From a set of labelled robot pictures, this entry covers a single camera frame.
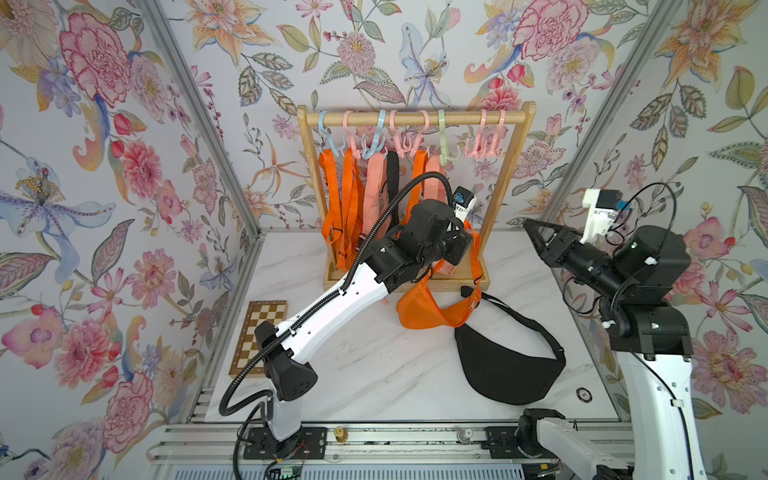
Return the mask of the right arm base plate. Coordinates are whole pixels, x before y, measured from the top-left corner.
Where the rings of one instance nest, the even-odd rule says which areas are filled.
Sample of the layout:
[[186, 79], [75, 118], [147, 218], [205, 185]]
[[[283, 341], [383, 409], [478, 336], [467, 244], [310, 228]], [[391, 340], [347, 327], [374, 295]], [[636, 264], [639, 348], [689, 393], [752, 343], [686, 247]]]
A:
[[481, 448], [488, 451], [491, 459], [534, 459], [542, 454], [540, 448], [518, 438], [517, 427], [486, 427], [484, 432], [486, 440]]

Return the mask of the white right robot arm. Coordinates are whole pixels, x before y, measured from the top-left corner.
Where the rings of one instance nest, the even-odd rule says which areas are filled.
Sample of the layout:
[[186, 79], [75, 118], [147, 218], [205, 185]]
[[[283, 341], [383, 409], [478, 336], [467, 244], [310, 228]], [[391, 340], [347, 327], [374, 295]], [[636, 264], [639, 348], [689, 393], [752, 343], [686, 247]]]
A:
[[692, 402], [693, 345], [685, 316], [666, 295], [690, 266], [681, 236], [646, 225], [609, 255], [567, 226], [528, 219], [541, 260], [599, 296], [598, 311], [624, 375], [634, 461], [615, 458], [567, 421], [533, 421], [530, 440], [579, 479], [703, 479]]

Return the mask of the pink waist bag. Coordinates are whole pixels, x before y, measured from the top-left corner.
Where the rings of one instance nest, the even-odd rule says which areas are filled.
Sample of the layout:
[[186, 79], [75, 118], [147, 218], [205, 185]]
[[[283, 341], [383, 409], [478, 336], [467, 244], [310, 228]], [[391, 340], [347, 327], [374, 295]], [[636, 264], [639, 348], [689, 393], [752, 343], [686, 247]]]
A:
[[[376, 153], [368, 162], [363, 200], [362, 240], [368, 236], [385, 208], [389, 205], [386, 188], [386, 156], [387, 154], [384, 153]], [[440, 156], [430, 157], [424, 150], [416, 152], [413, 167], [414, 177], [428, 171], [444, 173], [443, 167], [440, 165]], [[446, 189], [440, 180], [425, 180], [410, 191], [404, 221], [410, 219], [413, 208], [419, 202], [427, 199], [446, 200]]]

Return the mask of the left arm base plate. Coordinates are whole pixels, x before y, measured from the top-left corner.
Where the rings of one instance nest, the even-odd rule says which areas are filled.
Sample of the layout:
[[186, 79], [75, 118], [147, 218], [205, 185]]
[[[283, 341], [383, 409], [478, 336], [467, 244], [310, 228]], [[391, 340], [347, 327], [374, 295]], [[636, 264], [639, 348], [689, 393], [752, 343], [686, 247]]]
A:
[[301, 427], [297, 433], [278, 441], [268, 427], [253, 427], [246, 436], [245, 460], [323, 460], [327, 447], [328, 429]]

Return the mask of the black waist bag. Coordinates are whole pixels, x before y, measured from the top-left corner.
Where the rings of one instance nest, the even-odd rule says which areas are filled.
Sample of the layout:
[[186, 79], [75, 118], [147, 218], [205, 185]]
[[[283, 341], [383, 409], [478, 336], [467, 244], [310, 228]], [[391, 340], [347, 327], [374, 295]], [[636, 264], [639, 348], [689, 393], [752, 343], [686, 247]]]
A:
[[[389, 151], [386, 156], [386, 188], [387, 200], [389, 204], [394, 202], [395, 196], [399, 192], [399, 156], [395, 151]], [[388, 231], [399, 223], [398, 210], [394, 209], [388, 217], [389, 225], [385, 228]]]
[[523, 316], [497, 297], [482, 293], [481, 299], [539, 334], [553, 356], [519, 353], [463, 325], [455, 330], [454, 338], [467, 382], [481, 396], [508, 405], [524, 406], [544, 399], [567, 364], [564, 348], [539, 322]]

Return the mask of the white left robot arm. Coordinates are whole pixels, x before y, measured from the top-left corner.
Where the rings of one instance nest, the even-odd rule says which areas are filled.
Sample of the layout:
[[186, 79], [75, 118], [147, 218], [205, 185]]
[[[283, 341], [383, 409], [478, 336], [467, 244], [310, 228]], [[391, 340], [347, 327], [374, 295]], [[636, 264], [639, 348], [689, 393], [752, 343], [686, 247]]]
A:
[[309, 360], [345, 323], [403, 284], [414, 283], [440, 260], [461, 262], [471, 236], [464, 230], [476, 199], [458, 190], [454, 207], [424, 200], [405, 225], [392, 229], [362, 251], [362, 261], [325, 295], [276, 326], [256, 330], [265, 375], [272, 382], [267, 425], [281, 442], [301, 428], [301, 397], [317, 382]]

